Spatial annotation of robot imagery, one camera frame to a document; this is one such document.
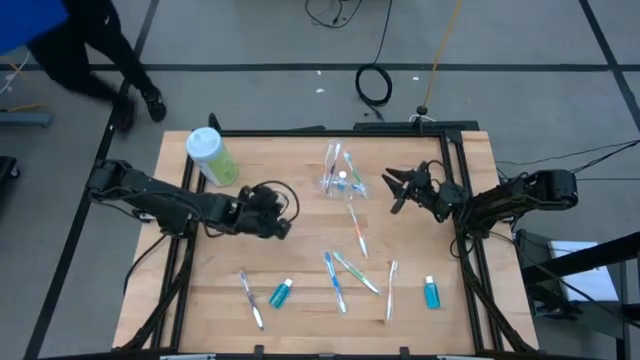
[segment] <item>person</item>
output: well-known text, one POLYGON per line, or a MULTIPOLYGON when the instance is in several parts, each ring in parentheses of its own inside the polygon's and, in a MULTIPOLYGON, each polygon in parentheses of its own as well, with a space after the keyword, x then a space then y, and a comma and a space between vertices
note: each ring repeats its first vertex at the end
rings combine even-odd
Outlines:
POLYGON ((153 85, 122 34, 118 12, 111 0, 62 2, 69 15, 67 20, 27 43, 49 78, 70 91, 111 103, 116 130, 128 133, 135 122, 135 101, 120 95, 91 72, 87 43, 113 61, 125 80, 141 92, 151 119, 164 120, 167 109, 160 90, 153 85))

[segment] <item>blue jacket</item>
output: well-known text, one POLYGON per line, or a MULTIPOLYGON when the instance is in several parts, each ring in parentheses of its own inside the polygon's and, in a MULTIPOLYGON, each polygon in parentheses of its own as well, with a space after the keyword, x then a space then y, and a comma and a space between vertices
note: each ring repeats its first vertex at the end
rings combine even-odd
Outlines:
POLYGON ((0 54, 27 43, 67 19, 67 11, 60 0, 0 0, 0 8, 0 54))

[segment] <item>small blue bottle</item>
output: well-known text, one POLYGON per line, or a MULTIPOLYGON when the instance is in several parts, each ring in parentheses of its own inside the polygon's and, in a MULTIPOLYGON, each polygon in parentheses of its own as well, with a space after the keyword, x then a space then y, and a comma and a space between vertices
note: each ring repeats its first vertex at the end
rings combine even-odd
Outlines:
POLYGON ((280 309, 291 292, 291 284, 293 284, 293 280, 287 279, 278 285, 276 291, 273 292, 273 295, 271 295, 269 299, 269 304, 276 309, 280 309))
POLYGON ((427 276, 426 285, 424 286, 424 294, 427 298, 427 307, 429 309, 440 308, 440 297, 438 296, 438 287, 433 282, 433 276, 427 276))

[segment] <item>black pants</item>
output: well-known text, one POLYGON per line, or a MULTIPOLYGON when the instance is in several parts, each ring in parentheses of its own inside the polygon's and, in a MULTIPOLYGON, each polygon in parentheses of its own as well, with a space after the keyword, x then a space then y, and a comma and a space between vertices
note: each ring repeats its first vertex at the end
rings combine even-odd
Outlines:
POLYGON ((88 6, 67 6, 69 18, 30 41, 27 46, 49 77, 68 90, 108 101, 127 101, 109 84, 91 73, 85 43, 103 53, 125 79, 140 91, 155 89, 122 35, 120 19, 111 1, 81 0, 88 6))

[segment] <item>container lid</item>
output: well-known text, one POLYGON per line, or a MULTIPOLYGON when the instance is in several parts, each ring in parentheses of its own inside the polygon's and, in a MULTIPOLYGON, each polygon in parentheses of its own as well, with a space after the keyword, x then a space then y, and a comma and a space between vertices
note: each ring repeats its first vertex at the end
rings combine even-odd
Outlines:
POLYGON ((187 138, 187 152, 191 157, 204 158, 211 156, 220 148, 222 138, 210 127, 194 130, 187 138))

